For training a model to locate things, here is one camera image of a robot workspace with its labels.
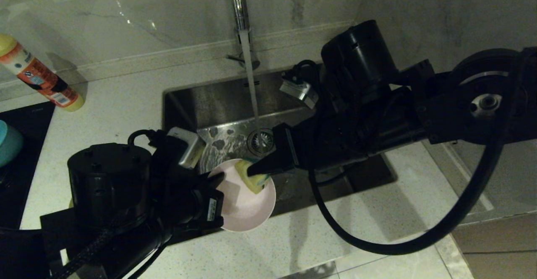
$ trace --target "chrome faucet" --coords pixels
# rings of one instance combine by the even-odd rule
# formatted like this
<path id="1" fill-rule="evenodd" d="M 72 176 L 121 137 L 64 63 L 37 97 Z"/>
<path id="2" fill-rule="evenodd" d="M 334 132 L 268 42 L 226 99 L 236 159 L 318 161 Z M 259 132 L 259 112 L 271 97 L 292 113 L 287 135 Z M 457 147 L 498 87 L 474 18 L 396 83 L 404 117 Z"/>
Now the chrome faucet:
<path id="1" fill-rule="evenodd" d="M 250 21 L 248 19 L 248 7 L 246 5 L 246 0 L 233 0 L 233 10 L 235 13 L 235 23 L 237 25 L 236 31 L 237 31 L 237 38 L 240 44 L 240 37 L 238 36 L 238 31 L 241 30 L 248 30 L 248 35 L 250 35 Z M 242 53 L 238 54 L 238 56 L 233 55 L 227 55 L 227 58 L 233 61 L 238 61 L 238 63 L 244 67 L 244 57 L 242 56 Z M 260 62 L 257 60 L 257 57 L 255 57 L 255 54 L 252 53 L 252 67 L 253 69 L 256 69 L 259 67 Z"/>

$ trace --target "black stovetop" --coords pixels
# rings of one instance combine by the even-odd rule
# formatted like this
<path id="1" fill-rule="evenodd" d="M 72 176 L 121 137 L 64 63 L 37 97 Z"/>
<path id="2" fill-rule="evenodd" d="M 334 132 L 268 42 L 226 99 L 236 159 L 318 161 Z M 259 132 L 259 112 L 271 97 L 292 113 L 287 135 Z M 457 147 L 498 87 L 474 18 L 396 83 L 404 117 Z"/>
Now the black stovetop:
<path id="1" fill-rule="evenodd" d="M 0 113 L 0 120 L 19 130 L 24 145 L 17 157 L 0 168 L 0 227 L 19 229 L 35 166 L 55 105 L 50 102 Z"/>

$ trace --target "pink plate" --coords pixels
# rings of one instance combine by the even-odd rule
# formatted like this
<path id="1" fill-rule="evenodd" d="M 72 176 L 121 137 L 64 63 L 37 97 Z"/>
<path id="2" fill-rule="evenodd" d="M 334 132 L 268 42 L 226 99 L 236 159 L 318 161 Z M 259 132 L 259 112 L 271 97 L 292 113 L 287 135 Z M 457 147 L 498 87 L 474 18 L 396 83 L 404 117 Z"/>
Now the pink plate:
<path id="1" fill-rule="evenodd" d="M 224 172 L 224 181 L 216 188 L 224 193 L 222 205 L 223 229 L 246 232 L 255 229 L 269 219 L 276 204 L 276 188 L 270 178 L 265 188 L 254 194 L 244 184 L 235 164 L 240 159 L 224 161 L 209 174 L 209 177 Z"/>

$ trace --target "yellow sponge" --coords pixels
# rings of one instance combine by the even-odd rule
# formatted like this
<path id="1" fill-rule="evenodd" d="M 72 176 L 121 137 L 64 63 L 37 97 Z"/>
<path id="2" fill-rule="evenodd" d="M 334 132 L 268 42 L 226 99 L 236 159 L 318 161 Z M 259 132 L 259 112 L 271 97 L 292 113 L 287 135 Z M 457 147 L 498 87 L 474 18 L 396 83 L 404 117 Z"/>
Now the yellow sponge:
<path id="1" fill-rule="evenodd" d="M 247 160 L 240 160 L 235 164 L 235 169 L 237 170 L 240 179 L 246 184 L 248 189 L 255 194 L 261 192 L 265 187 L 265 183 L 269 179 L 270 175 L 268 174 L 257 174 L 254 176 L 248 176 L 248 167 L 253 163 Z"/>

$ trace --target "teal cup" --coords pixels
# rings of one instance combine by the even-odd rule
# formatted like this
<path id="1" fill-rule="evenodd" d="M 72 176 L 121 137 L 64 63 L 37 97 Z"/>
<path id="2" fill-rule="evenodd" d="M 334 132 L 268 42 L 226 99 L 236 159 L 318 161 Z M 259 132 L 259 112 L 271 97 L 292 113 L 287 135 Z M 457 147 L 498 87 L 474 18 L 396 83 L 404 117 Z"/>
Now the teal cup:
<path id="1" fill-rule="evenodd" d="M 0 167 L 12 161 L 23 148 L 23 136 L 0 120 Z"/>

